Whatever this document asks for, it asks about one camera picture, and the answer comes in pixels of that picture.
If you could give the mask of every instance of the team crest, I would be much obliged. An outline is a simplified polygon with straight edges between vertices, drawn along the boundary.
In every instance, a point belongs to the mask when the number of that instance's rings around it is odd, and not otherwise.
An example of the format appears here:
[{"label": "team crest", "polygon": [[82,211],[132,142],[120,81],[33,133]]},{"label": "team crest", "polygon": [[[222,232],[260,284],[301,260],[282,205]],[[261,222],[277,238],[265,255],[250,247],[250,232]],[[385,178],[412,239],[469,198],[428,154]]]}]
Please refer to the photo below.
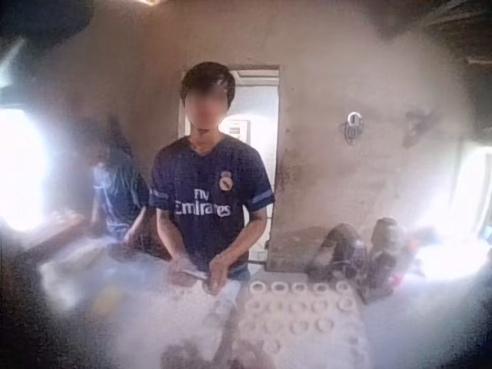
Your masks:
[{"label": "team crest", "polygon": [[221,179],[218,180],[218,187],[220,187],[222,191],[230,191],[233,185],[234,182],[231,178],[231,172],[223,171],[221,173]]}]

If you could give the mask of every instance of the young man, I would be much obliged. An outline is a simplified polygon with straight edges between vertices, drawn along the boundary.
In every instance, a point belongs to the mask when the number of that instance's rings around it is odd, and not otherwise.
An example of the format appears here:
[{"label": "young man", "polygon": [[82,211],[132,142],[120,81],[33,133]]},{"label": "young man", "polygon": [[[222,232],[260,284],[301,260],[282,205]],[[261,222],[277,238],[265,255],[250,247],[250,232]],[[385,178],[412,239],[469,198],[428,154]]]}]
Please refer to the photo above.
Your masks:
[{"label": "young man", "polygon": [[99,126],[86,121],[78,138],[82,153],[94,173],[95,199],[91,226],[100,223],[103,210],[111,236],[127,248],[139,245],[151,216],[148,209],[148,187],[136,171],[131,159],[105,140]]},{"label": "young man", "polygon": [[[214,62],[194,66],[183,79],[181,101],[191,134],[155,157],[150,202],[171,269],[209,273],[218,294],[227,279],[247,280],[248,250],[263,234],[273,191],[260,155],[218,126],[235,94],[234,77]],[[244,226],[243,205],[250,221]]]}]

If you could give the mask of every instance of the person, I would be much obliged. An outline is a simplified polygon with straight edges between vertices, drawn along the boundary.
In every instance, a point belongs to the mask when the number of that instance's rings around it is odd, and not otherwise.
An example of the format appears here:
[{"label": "person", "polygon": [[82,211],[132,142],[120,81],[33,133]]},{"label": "person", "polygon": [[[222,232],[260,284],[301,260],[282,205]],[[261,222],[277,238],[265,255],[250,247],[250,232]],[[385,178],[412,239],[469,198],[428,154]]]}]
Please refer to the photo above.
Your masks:
[{"label": "person", "polygon": [[151,217],[145,180],[123,151],[110,147],[97,123],[81,126],[81,151],[94,175],[91,229],[98,229],[103,213],[108,233],[127,248],[137,247]]},{"label": "person", "polygon": [[[152,170],[150,203],[172,257],[171,274],[208,272],[212,294],[228,278],[249,279],[248,250],[262,236],[266,207],[274,202],[258,152],[218,129],[234,94],[227,67],[204,62],[190,69],[181,103],[191,134],[161,149]],[[243,206],[250,215],[246,227]]]}]

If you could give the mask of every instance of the doorway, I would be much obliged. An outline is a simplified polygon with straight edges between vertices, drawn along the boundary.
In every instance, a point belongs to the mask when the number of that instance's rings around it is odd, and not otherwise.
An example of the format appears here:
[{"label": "doorway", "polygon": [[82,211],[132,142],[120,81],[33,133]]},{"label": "doorway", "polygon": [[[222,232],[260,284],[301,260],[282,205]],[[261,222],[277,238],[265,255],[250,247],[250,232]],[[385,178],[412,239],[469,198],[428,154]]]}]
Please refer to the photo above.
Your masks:
[{"label": "doorway", "polygon": [[[236,95],[228,116],[219,129],[258,150],[266,168],[272,188],[275,187],[277,167],[278,109],[280,73],[271,69],[231,70],[236,80]],[[178,132],[190,134],[190,121],[185,117],[180,103]],[[271,219],[274,205],[268,205],[267,228],[258,242],[250,249],[250,261],[265,262],[268,256]],[[244,219],[249,214],[244,209]]]}]

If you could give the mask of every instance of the blue jersey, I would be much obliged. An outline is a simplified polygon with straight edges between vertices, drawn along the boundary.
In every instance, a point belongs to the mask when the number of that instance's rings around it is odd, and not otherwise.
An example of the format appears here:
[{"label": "blue jersey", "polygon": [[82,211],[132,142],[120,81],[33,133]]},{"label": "blue jersey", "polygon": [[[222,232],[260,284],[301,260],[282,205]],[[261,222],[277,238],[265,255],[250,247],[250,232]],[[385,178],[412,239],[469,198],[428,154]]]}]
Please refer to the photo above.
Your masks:
[{"label": "blue jersey", "polygon": [[94,168],[94,180],[108,231],[121,240],[148,205],[147,185],[130,157],[115,148],[110,150],[107,163]]},{"label": "blue jersey", "polygon": [[[231,136],[206,155],[182,138],[155,157],[150,203],[169,211],[191,260],[203,271],[244,228],[243,206],[254,212],[273,202],[260,155]],[[248,253],[231,269],[247,261]]]}]

